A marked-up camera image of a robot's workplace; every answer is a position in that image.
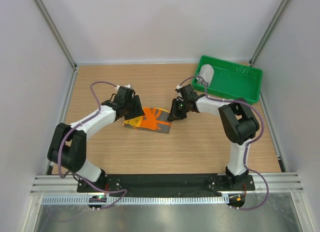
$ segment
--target orange and yellow card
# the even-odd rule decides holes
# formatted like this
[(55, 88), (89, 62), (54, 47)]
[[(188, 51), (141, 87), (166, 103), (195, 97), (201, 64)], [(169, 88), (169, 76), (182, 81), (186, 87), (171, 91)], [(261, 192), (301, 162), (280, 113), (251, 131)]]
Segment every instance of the orange and yellow card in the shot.
[(144, 116), (124, 121), (127, 128), (142, 129), (158, 133), (169, 133), (171, 122), (167, 121), (169, 111), (162, 108), (143, 108)]

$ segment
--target wooden tabletop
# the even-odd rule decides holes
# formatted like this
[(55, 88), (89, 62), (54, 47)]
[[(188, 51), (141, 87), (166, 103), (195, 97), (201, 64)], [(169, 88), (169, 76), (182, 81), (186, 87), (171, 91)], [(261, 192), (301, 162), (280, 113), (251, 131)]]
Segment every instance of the wooden tabletop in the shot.
[[(131, 84), (142, 106), (170, 110), (175, 88), (192, 76), (196, 64), (109, 65), (79, 68), (66, 123), (76, 122), (97, 109), (90, 92), (94, 81)], [(115, 93), (112, 86), (97, 84), (100, 101)], [(263, 113), (260, 103), (254, 105)], [(229, 161), (230, 142), (218, 116), (188, 113), (173, 121), (169, 134), (123, 127), (120, 119), (100, 130), (87, 142), (87, 158), (106, 173), (222, 173)], [(251, 146), (248, 166), (260, 172), (280, 172), (268, 127)]]

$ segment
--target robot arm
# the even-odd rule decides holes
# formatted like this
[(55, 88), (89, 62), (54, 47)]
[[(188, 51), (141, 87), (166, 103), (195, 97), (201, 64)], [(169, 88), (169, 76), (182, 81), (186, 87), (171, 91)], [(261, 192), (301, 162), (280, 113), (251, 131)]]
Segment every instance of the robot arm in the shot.
[(97, 187), (104, 188), (106, 173), (87, 159), (87, 141), (100, 129), (119, 118), (124, 117), (127, 120), (143, 115), (139, 96), (135, 94), (130, 85), (120, 86), (117, 94), (113, 94), (109, 100), (101, 104), (99, 109), (85, 118), (70, 125), (59, 124), (53, 134), (47, 157), (50, 161), (58, 163), (60, 144), (64, 136), (72, 128), (75, 128), (67, 138), (67, 141), (71, 141), (71, 144), (64, 144), (63, 146), (61, 165), (95, 183)]
[(220, 116), (224, 132), (231, 142), (230, 160), (225, 168), (227, 181), (231, 186), (242, 184), (249, 172), (243, 161), (246, 147), (248, 153), (250, 145), (247, 144), (259, 130), (259, 123), (251, 109), (236, 101), (222, 102), (218, 99), (208, 99), (203, 94), (197, 95), (190, 84), (178, 86), (176, 91), (179, 96), (172, 100), (168, 121), (184, 119), (190, 111)]

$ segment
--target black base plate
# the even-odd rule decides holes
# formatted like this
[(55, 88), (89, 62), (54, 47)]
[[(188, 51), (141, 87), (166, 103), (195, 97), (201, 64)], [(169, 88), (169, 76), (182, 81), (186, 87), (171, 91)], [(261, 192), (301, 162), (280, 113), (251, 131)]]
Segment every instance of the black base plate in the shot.
[[(96, 192), (84, 181), (80, 182), (77, 192)], [(243, 184), (247, 191), (255, 190), (251, 175), (238, 187), (231, 187), (226, 176), (218, 174), (109, 174), (107, 182), (111, 191), (126, 188), (127, 197), (212, 197), (220, 196), (222, 191), (243, 191)]]

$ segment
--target green tray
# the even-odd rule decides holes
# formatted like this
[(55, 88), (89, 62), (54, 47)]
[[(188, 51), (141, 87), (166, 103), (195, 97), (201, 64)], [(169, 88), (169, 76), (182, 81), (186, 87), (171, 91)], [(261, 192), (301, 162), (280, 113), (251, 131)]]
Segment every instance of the green tray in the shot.
[[(202, 56), (195, 75), (204, 64), (210, 64), (214, 69), (213, 79), (207, 88), (209, 94), (227, 99), (245, 98), (249, 104), (259, 101), (263, 73), (261, 69)], [(192, 85), (195, 90), (205, 91), (204, 86), (198, 84), (195, 78)]]

